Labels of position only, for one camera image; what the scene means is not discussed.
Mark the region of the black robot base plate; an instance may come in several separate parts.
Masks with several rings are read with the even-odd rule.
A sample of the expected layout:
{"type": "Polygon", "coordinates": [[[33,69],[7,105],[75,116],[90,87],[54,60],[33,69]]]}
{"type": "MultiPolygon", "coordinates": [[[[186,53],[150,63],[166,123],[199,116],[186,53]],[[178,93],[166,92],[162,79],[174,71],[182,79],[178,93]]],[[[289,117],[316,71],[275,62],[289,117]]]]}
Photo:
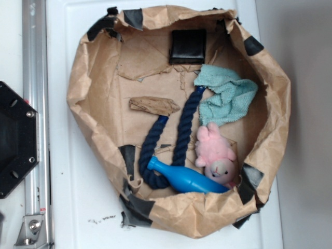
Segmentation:
{"type": "Polygon", "coordinates": [[[38,164],[37,111],[1,82],[1,199],[38,164]]]}

